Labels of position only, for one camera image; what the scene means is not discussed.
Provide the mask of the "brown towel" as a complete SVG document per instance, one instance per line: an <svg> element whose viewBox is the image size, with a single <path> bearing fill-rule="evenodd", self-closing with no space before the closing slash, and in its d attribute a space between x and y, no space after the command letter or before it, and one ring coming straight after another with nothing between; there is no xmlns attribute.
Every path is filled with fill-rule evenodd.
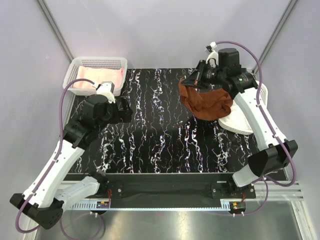
<svg viewBox="0 0 320 240"><path fill-rule="evenodd" d="M233 100L224 89L197 92L195 88L178 84L181 103L199 120L215 121L231 113Z"/></svg>

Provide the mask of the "pink towel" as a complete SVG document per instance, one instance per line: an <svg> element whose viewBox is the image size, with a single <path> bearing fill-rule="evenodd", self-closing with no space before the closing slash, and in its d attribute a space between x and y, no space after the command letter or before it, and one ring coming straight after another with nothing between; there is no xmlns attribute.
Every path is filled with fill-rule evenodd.
<svg viewBox="0 0 320 240"><path fill-rule="evenodd" d="M119 89L122 85L122 80L125 70L120 69L109 69L109 68L91 68L80 66L78 68L77 79L88 79L96 84L101 84L102 82L110 81L114 84L114 89Z"/></svg>

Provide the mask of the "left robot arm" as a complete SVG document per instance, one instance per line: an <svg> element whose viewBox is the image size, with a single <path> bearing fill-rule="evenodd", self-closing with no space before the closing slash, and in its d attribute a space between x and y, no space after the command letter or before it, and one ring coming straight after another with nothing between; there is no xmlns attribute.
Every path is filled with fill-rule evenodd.
<svg viewBox="0 0 320 240"><path fill-rule="evenodd" d="M133 111L125 97L114 102L106 96L89 96L82 109L65 125L63 138L31 186L24 193L15 193L10 203L40 227L48 230L64 211L89 196L103 198L108 193L108 178L104 173L91 172L81 181L59 190L73 164L84 154L100 132L110 124L129 123Z"/></svg>

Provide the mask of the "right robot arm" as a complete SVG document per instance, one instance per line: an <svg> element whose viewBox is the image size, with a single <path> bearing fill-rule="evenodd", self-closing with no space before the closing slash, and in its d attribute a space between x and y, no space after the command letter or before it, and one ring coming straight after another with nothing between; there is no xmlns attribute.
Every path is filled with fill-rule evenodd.
<svg viewBox="0 0 320 240"><path fill-rule="evenodd" d="M230 197L239 198L245 186L293 163L297 142L288 140L275 124L260 99L261 84L241 66L237 49L213 51L209 59L200 60L192 73L180 80L179 88L183 104L201 120L226 117L236 103L255 135L259 151L232 175L233 182L227 185Z"/></svg>

